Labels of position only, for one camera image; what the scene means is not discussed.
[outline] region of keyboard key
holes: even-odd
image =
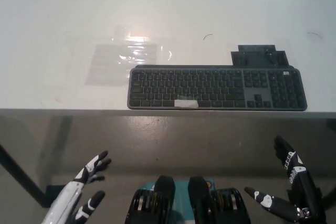
[[[146,99],[146,94],[144,94],[144,93],[143,94],[138,94],[138,93],[131,94],[130,99],[145,100]]]
[[[259,81],[253,81],[252,82],[254,88],[260,88],[260,82]]]
[[[217,95],[216,94],[210,94],[209,95],[210,100],[216,101],[217,100]]]
[[[228,88],[221,88],[220,89],[222,94],[229,94],[229,89]]]
[[[162,99],[163,100],[169,100],[170,99],[170,94],[163,94]]]
[[[181,87],[188,87],[188,82],[187,81],[180,81],[180,86]]]
[[[162,101],[159,100],[153,100],[151,101],[152,106],[154,107],[161,107],[162,106]]]
[[[148,94],[147,95],[147,100],[154,100],[155,95],[154,94]]]
[[[208,94],[202,94],[202,100],[209,100]]]
[[[242,81],[234,81],[234,86],[235,86],[236,88],[240,88],[240,87],[243,86],[243,82],[242,82]]]
[[[140,106],[140,100],[130,100],[130,106]]]
[[[222,107],[221,101],[211,101],[211,107]]]
[[[205,93],[207,93],[207,94],[212,94],[212,88],[206,88],[205,89]]]
[[[197,93],[197,88],[190,88],[190,93],[191,94],[196,94]]]
[[[162,94],[155,94],[156,100],[162,100]]]
[[[199,107],[211,107],[210,101],[197,101]]]
[[[235,107],[239,108],[245,107],[245,101],[235,101]]]
[[[252,88],[252,82],[251,81],[245,81],[245,87]]]
[[[181,94],[182,93],[182,88],[180,88],[180,87],[175,88],[175,93],[176,94]]]
[[[203,81],[196,81],[195,85],[196,87],[203,87]]]
[[[213,88],[217,88],[218,87],[218,81],[210,82],[210,86],[213,87]]]
[[[277,88],[271,88],[271,94],[277,94],[278,89]]]
[[[255,95],[254,95],[254,100],[255,100],[255,101],[262,101],[262,100],[263,100],[263,97],[261,96],[261,94],[255,94]]]
[[[131,93],[142,93],[143,88],[142,87],[131,87]]]
[[[161,94],[167,93],[167,88],[159,88],[159,93]]]
[[[244,100],[245,97],[243,94],[226,94],[225,99],[228,101],[234,101],[234,100]]]
[[[230,94],[244,94],[244,89],[242,88],[229,88]]]
[[[260,86],[261,86],[262,88],[268,88],[267,81],[261,81],[261,82],[260,82]]]
[[[262,76],[259,76],[259,80],[260,80],[260,81],[266,81],[267,78],[266,78],[266,76],[262,75]]]
[[[222,76],[222,81],[228,81],[230,77],[228,75]]]
[[[263,107],[263,102],[262,101],[256,101],[256,107],[257,108],[262,108]]]
[[[248,106],[249,108],[254,108],[254,107],[255,107],[255,103],[254,103],[254,101],[247,101],[247,106]]]
[[[242,76],[230,76],[230,81],[242,81]]]
[[[233,87],[233,81],[227,81],[227,82],[226,82],[226,86],[227,86],[228,88],[232,88],[232,87]]]
[[[178,95],[178,100],[186,100],[185,94],[179,94]]]
[[[171,87],[171,86],[173,85],[173,82],[172,82],[172,81],[165,81],[165,82],[164,82],[164,85],[165,85],[166,87]]]
[[[174,101],[162,101],[162,105],[164,107],[174,107],[175,106],[175,102]]]
[[[224,94],[218,94],[217,99],[224,101],[225,100],[225,95]]]
[[[221,88],[225,88],[226,87],[225,81],[218,82],[218,86],[221,87]]]
[[[263,102],[263,105],[264,105],[265,108],[270,108],[270,107],[272,107],[271,102],[269,102],[269,101],[264,101],[264,102]]]
[[[259,81],[259,76],[252,76],[252,81]]]
[[[189,94],[190,93],[190,88],[183,88],[182,93]]]
[[[205,93],[205,88],[197,88],[199,94]]]
[[[233,107],[234,102],[233,101],[223,101],[223,107]]]
[[[143,70],[143,69],[134,69],[134,70],[132,71],[132,73],[133,73],[133,74],[142,74],[142,73],[145,73],[145,70]]]
[[[142,81],[132,81],[131,82],[131,86],[141,86],[142,85]]]
[[[213,88],[213,90],[214,90],[214,94],[220,94],[220,88]]]
[[[177,94],[171,94],[170,95],[170,100],[177,100],[179,98],[179,95]]]
[[[203,86],[208,88],[210,87],[210,82],[209,81],[203,81]]]
[[[276,102],[277,102],[277,101],[280,101],[279,96],[278,96],[277,94],[273,94],[273,95],[272,95],[272,100],[273,100],[273,101],[276,101]]]
[[[151,101],[141,100],[141,106],[149,107],[150,105],[151,105]]]

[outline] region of robot finger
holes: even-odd
[[[88,202],[81,206],[78,211],[73,215],[69,224],[84,224],[104,199],[105,192],[98,191],[95,195],[88,200]]]
[[[88,183],[92,183],[92,182],[95,182],[95,181],[104,181],[104,180],[105,180],[104,176],[94,174],[89,178]]]
[[[297,222],[302,217],[301,210],[284,199],[256,191],[251,187],[245,187],[245,192],[264,209],[284,220]]]
[[[110,158],[108,158],[104,161],[98,162],[98,165],[97,165],[95,171],[96,172],[101,172],[101,171],[105,170],[111,162],[112,162],[112,160]]]
[[[86,169],[89,173],[92,173],[95,171],[96,167],[102,164],[102,160],[107,156],[108,151],[104,151],[100,153],[99,155],[95,156],[90,162],[86,164]]]

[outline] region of black keyboard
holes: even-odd
[[[304,111],[304,94],[300,72],[292,67],[140,65],[130,72],[128,107]]]

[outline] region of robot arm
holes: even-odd
[[[42,224],[83,224],[87,221],[95,208],[105,196],[103,191],[97,192],[89,201],[72,215],[84,185],[96,180],[104,180],[104,176],[97,172],[105,170],[111,163],[111,159],[105,159],[108,152],[102,152],[94,157],[59,193],[45,216]]]
[[[247,192],[272,214],[290,222],[325,224],[322,195],[296,151],[281,137],[275,138],[276,156],[281,160],[291,190],[289,201],[246,187]]]

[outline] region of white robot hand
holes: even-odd
[[[94,212],[105,196],[103,191],[98,191],[89,201],[72,214],[81,196],[85,184],[94,181],[102,181],[104,176],[97,172],[105,170],[111,163],[111,159],[105,157],[108,152],[102,152],[94,157],[86,166],[69,182],[50,207],[42,224],[83,224]]]

